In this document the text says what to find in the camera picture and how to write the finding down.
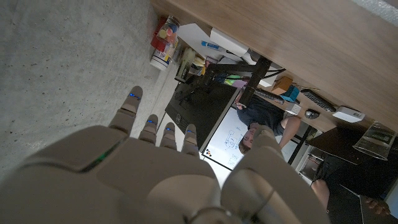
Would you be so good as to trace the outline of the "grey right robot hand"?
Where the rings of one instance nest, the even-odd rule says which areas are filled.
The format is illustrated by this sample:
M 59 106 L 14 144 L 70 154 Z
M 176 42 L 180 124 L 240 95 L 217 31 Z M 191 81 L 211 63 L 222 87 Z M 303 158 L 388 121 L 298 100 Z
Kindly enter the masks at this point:
M 91 126 L 37 151 L 1 181 L 2 223 L 328 223 L 308 184 L 261 126 L 251 150 L 220 184 L 200 159 L 189 125 L 181 151 L 158 118 L 130 133 L 135 86 L 108 126 Z

